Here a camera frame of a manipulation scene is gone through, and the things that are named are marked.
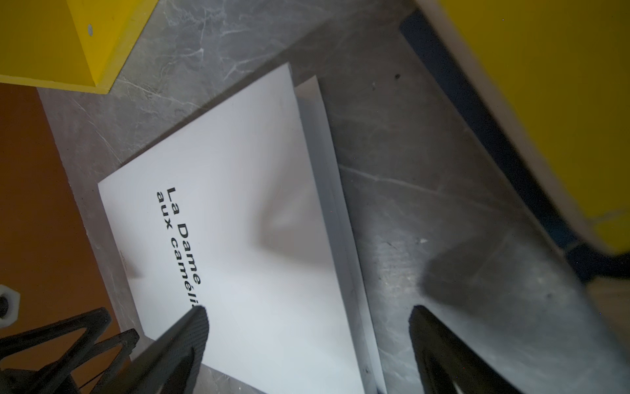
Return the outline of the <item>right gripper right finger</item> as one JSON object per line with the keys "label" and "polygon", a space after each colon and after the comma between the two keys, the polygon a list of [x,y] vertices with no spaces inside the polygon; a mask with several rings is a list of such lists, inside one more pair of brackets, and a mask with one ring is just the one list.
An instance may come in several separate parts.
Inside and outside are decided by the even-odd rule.
{"label": "right gripper right finger", "polygon": [[413,307],[409,334],[424,392],[519,392],[427,307]]}

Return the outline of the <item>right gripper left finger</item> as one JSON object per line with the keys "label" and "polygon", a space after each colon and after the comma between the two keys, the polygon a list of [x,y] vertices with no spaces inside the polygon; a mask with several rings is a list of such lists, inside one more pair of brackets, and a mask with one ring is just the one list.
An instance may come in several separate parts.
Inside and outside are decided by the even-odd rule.
{"label": "right gripper left finger", "polygon": [[89,356],[118,347],[120,351],[94,386],[94,393],[191,393],[208,339],[208,315],[194,306],[126,368],[137,343],[129,330],[92,347]]}

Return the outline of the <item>white La Dame book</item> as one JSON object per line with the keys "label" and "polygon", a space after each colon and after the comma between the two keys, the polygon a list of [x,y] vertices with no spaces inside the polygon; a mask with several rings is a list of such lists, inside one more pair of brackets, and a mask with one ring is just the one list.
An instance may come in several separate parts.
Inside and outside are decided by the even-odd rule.
{"label": "white La Dame book", "polygon": [[144,335],[196,305],[206,366],[265,393],[384,393],[318,79],[289,64],[98,191]]}

